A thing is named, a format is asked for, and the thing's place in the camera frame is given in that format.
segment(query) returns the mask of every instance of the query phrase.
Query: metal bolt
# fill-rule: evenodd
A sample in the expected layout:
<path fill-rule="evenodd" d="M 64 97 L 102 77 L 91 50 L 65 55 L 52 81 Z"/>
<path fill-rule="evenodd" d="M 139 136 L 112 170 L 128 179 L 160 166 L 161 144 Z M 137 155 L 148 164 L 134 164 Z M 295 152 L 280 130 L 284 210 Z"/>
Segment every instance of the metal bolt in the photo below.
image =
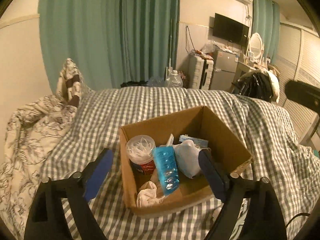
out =
<path fill-rule="evenodd" d="M 50 180 L 50 178 L 49 178 L 49 177 L 45 177 L 45 178 L 42 180 L 42 183 L 48 183 L 48 182 L 49 182 L 49 180 Z"/>
<path fill-rule="evenodd" d="M 262 177 L 261 180 L 264 183 L 270 183 L 270 180 L 267 177 Z"/>
<path fill-rule="evenodd" d="M 237 178 L 239 178 L 240 176 L 239 176 L 238 173 L 232 172 L 232 173 L 230 173 L 230 177 L 232 177 L 232 178 L 234 178 L 234 179 L 237 179 Z"/>
<path fill-rule="evenodd" d="M 76 171 L 73 175 L 72 175 L 73 178 L 75 179 L 79 179 L 81 177 L 81 172 L 79 171 Z"/>

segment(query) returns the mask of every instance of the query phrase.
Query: green curtain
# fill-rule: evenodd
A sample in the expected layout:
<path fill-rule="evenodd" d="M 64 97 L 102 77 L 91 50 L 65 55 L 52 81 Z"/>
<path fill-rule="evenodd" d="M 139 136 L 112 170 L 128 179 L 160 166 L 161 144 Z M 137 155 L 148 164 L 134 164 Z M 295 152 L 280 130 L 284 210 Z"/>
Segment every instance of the green curtain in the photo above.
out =
<path fill-rule="evenodd" d="M 40 41 L 51 89 L 72 58 L 93 89 L 163 76 L 175 66 L 179 0 L 39 0 Z"/>
<path fill-rule="evenodd" d="M 252 34 L 259 33 L 264 43 L 265 58 L 275 60 L 279 42 L 280 8 L 272 0 L 253 0 Z"/>

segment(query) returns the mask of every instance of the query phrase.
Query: clear water bottle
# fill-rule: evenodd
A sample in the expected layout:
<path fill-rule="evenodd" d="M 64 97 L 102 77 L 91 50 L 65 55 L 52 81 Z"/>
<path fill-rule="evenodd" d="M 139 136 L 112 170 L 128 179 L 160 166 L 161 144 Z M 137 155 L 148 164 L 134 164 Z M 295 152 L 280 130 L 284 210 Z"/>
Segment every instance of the clear water bottle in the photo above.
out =
<path fill-rule="evenodd" d="M 169 76 L 165 81 L 165 86 L 168 88 L 182 88 L 183 87 L 183 82 L 178 74 L 178 71 L 172 70 L 169 71 Z"/>

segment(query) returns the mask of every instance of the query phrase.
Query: black flat screen tv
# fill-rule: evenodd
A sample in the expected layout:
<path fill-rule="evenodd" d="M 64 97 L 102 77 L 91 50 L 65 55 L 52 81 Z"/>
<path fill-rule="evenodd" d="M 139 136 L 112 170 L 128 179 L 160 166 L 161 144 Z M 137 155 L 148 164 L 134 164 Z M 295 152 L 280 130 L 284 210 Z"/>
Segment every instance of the black flat screen tv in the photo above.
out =
<path fill-rule="evenodd" d="M 245 46 L 249 27 L 220 14 L 215 14 L 212 35 Z"/>

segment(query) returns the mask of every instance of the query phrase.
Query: cardboard box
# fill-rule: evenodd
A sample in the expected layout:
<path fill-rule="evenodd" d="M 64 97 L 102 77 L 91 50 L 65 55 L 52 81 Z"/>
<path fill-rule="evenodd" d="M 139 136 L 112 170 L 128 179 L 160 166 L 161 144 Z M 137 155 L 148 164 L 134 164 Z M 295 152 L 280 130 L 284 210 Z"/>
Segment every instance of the cardboard box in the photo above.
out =
<path fill-rule="evenodd" d="M 206 106 L 125 125 L 119 132 L 124 204 L 141 217 L 158 217 L 178 212 L 212 198 L 213 193 L 204 175 L 189 179 L 179 172 L 180 186 L 175 192 L 159 205 L 138 208 L 137 190 L 150 180 L 151 176 L 132 170 L 130 166 L 126 143 L 136 135 L 151 136 L 157 146 L 166 144 L 171 133 L 174 135 L 174 144 L 178 143 L 181 134 L 208 140 L 213 159 L 221 163 L 226 172 L 241 172 L 252 162 L 244 145 Z"/>

